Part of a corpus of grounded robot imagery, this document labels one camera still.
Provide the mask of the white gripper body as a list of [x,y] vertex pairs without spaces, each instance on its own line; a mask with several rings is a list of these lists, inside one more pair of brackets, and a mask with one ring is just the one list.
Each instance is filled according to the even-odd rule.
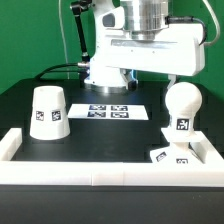
[[97,3],[95,25],[99,68],[193,76],[205,66],[202,26],[167,3]]

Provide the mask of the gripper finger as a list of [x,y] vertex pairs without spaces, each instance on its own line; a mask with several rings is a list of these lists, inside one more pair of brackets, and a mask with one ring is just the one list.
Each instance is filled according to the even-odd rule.
[[170,89],[174,84],[176,84],[179,81],[178,75],[168,75],[169,84],[167,85],[167,89]]
[[121,69],[121,76],[125,81],[125,86],[128,91],[134,91],[137,88],[137,79],[135,70]]

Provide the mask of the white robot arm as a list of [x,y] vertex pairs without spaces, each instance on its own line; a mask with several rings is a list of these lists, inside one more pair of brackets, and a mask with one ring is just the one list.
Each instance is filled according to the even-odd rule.
[[194,76],[205,66],[206,27],[172,16],[171,0],[93,0],[96,49],[84,85],[104,93],[137,87],[136,71]]

